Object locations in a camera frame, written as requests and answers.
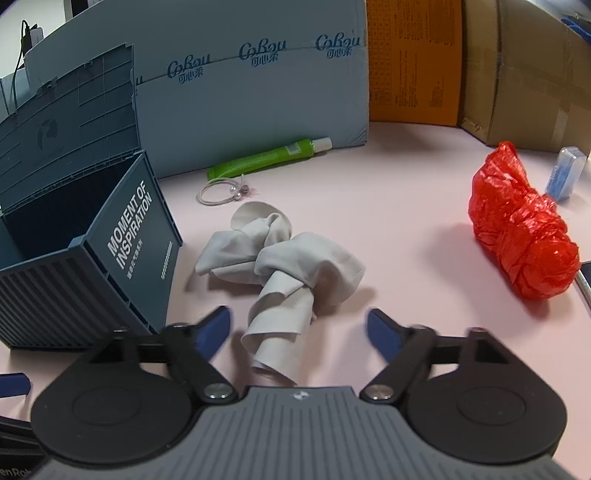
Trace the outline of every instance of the gray ribbed plate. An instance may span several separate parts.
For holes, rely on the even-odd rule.
[[[349,387],[253,387],[240,403],[210,407],[165,454],[88,471],[50,460],[35,480],[404,479],[574,480],[549,457],[510,467],[472,465],[424,443],[402,415]]]

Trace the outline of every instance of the brown cardboard box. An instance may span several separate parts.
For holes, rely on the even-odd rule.
[[[591,46],[527,0],[465,0],[460,125],[488,145],[591,149]]]

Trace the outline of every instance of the screw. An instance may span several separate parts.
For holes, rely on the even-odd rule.
[[[365,389],[365,394],[372,400],[388,400],[394,395],[394,390],[387,385],[370,385]]]
[[[234,392],[234,389],[227,383],[212,383],[203,390],[205,396],[212,400],[222,400],[228,398]]]

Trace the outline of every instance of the tube cap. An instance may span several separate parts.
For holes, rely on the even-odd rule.
[[[323,152],[332,148],[332,141],[328,137],[319,138],[318,140],[312,140],[312,146],[314,147],[314,153]]]

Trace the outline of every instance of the pink table surface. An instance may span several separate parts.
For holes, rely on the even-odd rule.
[[[476,244],[467,203],[471,179],[490,148],[453,128],[372,124],[365,147],[333,150],[297,164],[246,176],[253,199],[281,209],[294,232],[324,235],[367,266],[357,292],[320,312],[307,340],[302,384],[352,385],[359,391],[384,363],[363,330],[370,307],[403,324],[423,323],[443,335],[469,326],[489,329],[563,398],[569,422],[555,459],[591,477],[591,316],[576,286],[541,304],[524,304]],[[543,190],[556,156],[522,152],[530,181]],[[264,382],[250,373],[240,345],[258,289],[198,277],[193,268],[211,234],[228,229],[238,204],[195,201],[204,172],[161,182],[184,239],[168,322],[197,322],[220,304],[234,315],[233,334],[214,365],[238,388]],[[591,260],[591,173],[560,208],[582,260]],[[34,397],[75,358],[64,353],[10,352],[0,368],[24,371],[34,388],[26,400],[0,401],[0,414],[28,418]]]

